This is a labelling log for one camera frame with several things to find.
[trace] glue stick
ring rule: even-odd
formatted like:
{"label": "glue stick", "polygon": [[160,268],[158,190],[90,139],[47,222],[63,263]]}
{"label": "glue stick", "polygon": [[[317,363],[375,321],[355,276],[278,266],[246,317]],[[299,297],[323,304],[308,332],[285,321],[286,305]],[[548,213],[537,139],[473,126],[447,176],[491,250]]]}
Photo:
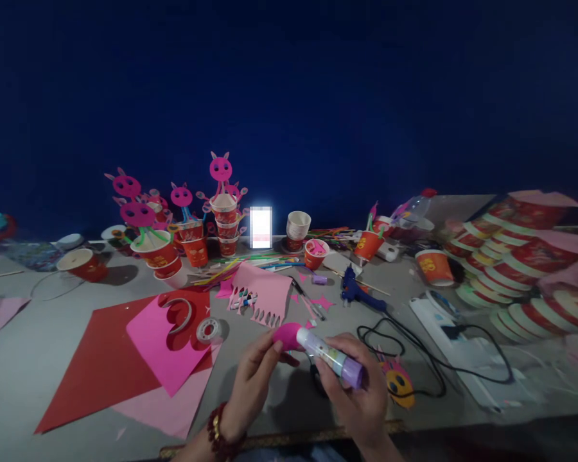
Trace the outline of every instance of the glue stick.
{"label": "glue stick", "polygon": [[336,375],[352,388],[362,386],[363,366],[345,353],[332,348],[310,330],[301,327],[295,336],[297,342],[310,354],[321,358]]}

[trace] purple glue stick cap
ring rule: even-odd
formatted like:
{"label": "purple glue stick cap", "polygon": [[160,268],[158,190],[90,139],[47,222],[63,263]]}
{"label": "purple glue stick cap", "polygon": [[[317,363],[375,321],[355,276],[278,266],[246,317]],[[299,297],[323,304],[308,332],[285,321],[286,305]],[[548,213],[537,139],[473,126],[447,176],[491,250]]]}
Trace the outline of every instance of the purple glue stick cap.
{"label": "purple glue stick cap", "polygon": [[347,357],[342,365],[341,378],[345,380],[352,388],[362,387],[362,375],[364,374],[364,366],[360,363]]}

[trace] person's left hand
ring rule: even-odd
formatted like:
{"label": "person's left hand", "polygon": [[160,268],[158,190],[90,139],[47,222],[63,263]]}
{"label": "person's left hand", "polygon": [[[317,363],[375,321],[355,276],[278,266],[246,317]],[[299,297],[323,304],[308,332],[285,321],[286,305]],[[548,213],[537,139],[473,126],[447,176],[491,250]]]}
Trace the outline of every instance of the person's left hand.
{"label": "person's left hand", "polygon": [[292,367],[300,364],[293,356],[281,353],[283,342],[272,344],[275,331],[263,334],[242,353],[233,392],[220,420],[220,433],[228,443],[240,440],[263,409],[276,364],[286,363]]}

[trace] bracelet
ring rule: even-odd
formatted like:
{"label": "bracelet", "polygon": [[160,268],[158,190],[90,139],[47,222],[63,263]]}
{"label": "bracelet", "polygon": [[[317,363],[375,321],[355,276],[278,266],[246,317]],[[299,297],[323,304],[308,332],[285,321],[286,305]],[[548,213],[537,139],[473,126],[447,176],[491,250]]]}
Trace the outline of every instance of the bracelet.
{"label": "bracelet", "polygon": [[242,435],[239,441],[233,444],[227,443],[227,440],[220,434],[220,420],[223,417],[223,409],[227,402],[218,406],[207,421],[207,439],[212,442],[212,451],[220,457],[221,460],[231,460],[238,455],[244,441],[246,440],[246,433]]}

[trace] wooden stick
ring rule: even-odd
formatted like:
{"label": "wooden stick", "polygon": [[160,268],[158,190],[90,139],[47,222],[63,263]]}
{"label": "wooden stick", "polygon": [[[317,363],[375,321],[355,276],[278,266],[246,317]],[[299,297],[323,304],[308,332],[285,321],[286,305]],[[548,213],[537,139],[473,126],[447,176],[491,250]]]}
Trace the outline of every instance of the wooden stick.
{"label": "wooden stick", "polygon": [[[332,271],[333,273],[336,273],[338,276],[340,276],[341,278],[344,277],[342,274],[340,274],[338,271],[334,271],[333,269],[331,269],[330,271]],[[358,284],[360,284],[361,286],[366,286],[371,288],[372,290],[376,290],[377,292],[381,292],[384,295],[387,296],[392,296],[391,294],[388,294],[388,292],[384,292],[381,289],[377,289],[375,286],[371,286],[370,284],[366,284],[365,282],[362,281],[358,281],[357,279],[355,280],[355,282],[357,282]]]}
{"label": "wooden stick", "polygon": [[2,274],[0,274],[0,277],[2,277],[2,276],[10,276],[11,274],[19,274],[19,273],[23,273],[23,270],[13,271],[13,272],[11,272],[11,273],[2,273]]}

